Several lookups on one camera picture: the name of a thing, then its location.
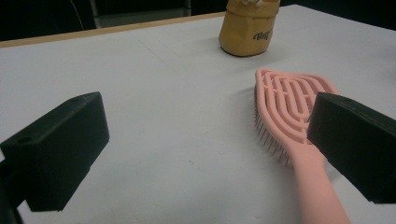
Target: hairbrush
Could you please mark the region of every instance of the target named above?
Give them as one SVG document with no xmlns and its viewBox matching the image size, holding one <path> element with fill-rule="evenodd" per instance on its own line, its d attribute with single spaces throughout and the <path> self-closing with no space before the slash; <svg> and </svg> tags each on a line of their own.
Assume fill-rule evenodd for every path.
<svg viewBox="0 0 396 224">
<path fill-rule="evenodd" d="M 258 69 L 256 129 L 268 150 L 278 152 L 280 161 L 292 163 L 303 223 L 350 223 L 326 175 L 325 157 L 307 139 L 310 114 L 319 91 L 337 93 L 325 77 Z"/>
</svg>

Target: table surface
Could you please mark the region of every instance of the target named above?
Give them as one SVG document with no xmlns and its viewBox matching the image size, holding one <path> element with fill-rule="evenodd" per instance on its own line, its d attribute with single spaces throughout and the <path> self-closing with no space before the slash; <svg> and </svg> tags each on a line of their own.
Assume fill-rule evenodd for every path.
<svg viewBox="0 0 396 224">
<path fill-rule="evenodd" d="M 323 75 L 396 118 L 394 31 L 282 7 L 269 49 L 237 58 L 219 47 L 222 15 L 1 43 L 0 141 L 92 91 L 110 130 L 66 208 L 23 203 L 25 223 L 301 223 L 293 171 L 256 137 L 259 67 Z M 326 170 L 352 223 L 394 223 L 396 205 Z"/>
</svg>

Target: hairbrush handle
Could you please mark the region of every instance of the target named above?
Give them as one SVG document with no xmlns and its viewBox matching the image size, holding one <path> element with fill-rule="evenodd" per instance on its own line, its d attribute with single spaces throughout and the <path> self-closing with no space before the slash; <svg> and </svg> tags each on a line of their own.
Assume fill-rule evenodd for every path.
<svg viewBox="0 0 396 224">
<path fill-rule="evenodd" d="M 324 169 L 324 156 L 313 145 L 293 146 L 292 156 L 304 224 L 350 223 Z"/>
</svg>

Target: wooden table edge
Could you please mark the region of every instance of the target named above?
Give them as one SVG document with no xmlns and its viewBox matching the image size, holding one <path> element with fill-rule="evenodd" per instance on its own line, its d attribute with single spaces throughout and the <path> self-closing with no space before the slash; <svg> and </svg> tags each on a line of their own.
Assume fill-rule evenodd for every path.
<svg viewBox="0 0 396 224">
<path fill-rule="evenodd" d="M 149 27 L 154 27 L 154 26 L 182 23 L 182 22 L 186 22 L 186 21 L 205 20 L 205 19 L 211 19 L 211 18 L 216 18 L 216 17 L 222 17 L 222 16 L 224 16 L 224 13 L 225 12 L 217 12 L 217 13 L 198 15 L 198 16 L 181 17 L 181 18 L 175 18 L 175 19 L 169 19 L 169 20 L 163 20 L 163 21 L 148 21 L 148 22 L 141 22 L 141 23 L 135 23 L 135 24 L 122 25 L 122 26 L 114 26 L 114 27 L 101 28 L 101 29 L 95 29 L 95 30 L 65 33 L 65 34 L 59 34 L 59 35 L 44 35 L 44 36 L 24 38 L 24 39 L 0 41 L 0 48 L 9 48 L 9 47 L 16 47 L 16 46 L 23 46 L 23 45 L 40 44 L 40 43 L 47 43 L 47 42 L 53 42 L 53 41 L 82 38 L 82 37 L 93 36 L 93 35 L 106 35 L 106 34 L 111 34 L 111 33 L 116 33 L 116 32 L 123 32 L 123 31 L 149 28 Z"/>
</svg>

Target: hairbrush bristle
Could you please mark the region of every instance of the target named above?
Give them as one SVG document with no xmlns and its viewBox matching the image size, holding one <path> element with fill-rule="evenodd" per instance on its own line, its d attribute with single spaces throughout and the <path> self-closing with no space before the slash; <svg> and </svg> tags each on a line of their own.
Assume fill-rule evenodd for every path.
<svg viewBox="0 0 396 224">
<path fill-rule="evenodd" d="M 257 108 L 257 91 L 256 87 L 254 88 L 254 105 L 255 105 L 255 128 L 257 131 L 257 136 L 260 137 L 260 143 L 263 148 L 266 148 L 268 153 L 271 153 L 271 156 L 278 157 L 277 161 L 279 163 L 284 163 L 285 166 L 292 167 L 290 162 L 290 157 L 286 152 L 285 148 L 283 148 L 275 138 L 267 131 L 265 128 L 264 122 L 262 122 L 262 118 L 260 117 L 259 110 Z"/>
</svg>

